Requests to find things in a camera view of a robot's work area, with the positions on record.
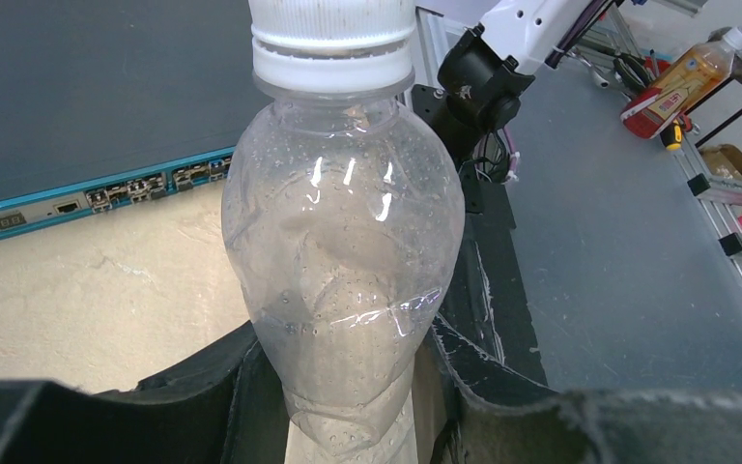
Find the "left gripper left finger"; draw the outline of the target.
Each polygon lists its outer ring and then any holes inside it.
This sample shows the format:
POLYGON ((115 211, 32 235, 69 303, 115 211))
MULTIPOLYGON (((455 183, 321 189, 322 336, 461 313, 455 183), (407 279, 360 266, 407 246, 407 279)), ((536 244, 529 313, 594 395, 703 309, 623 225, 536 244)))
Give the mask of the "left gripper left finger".
POLYGON ((280 463, 288 429, 250 324, 131 391, 0 380, 0 463, 280 463))

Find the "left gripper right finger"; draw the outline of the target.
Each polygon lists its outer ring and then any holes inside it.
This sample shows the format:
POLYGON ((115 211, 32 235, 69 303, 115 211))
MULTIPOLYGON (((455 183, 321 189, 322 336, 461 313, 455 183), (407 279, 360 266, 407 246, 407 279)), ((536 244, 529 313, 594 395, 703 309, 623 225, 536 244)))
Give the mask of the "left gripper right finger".
POLYGON ((441 316, 427 340, 446 412, 435 463, 742 463, 742 392, 555 391, 441 316))

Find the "clear plastic bottle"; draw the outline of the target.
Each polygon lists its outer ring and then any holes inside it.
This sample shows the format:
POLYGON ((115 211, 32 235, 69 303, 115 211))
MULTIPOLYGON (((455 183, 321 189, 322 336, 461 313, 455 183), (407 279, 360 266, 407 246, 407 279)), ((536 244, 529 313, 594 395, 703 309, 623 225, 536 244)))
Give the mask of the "clear plastic bottle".
POLYGON ((457 170, 398 99, 388 51, 253 43, 271 102, 237 142, 222 237, 311 463, 388 463, 409 429, 414 354, 465 224, 457 170))

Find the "blue white bottle cap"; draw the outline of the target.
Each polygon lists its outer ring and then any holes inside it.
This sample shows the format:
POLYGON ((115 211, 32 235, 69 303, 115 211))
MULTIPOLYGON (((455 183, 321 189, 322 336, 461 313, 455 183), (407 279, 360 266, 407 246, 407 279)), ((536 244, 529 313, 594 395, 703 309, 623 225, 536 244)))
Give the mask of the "blue white bottle cap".
POLYGON ((408 0, 264 0, 249 3, 258 44, 330 55, 399 44, 415 28, 408 0))

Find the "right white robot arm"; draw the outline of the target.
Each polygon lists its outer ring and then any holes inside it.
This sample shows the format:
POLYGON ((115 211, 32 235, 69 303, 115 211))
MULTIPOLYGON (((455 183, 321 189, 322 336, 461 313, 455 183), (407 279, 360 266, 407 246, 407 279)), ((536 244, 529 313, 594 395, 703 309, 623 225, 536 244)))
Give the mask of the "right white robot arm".
POLYGON ((498 1, 465 30, 439 64, 442 96, 426 119, 458 167, 518 114, 536 72, 555 68, 610 5, 498 1))

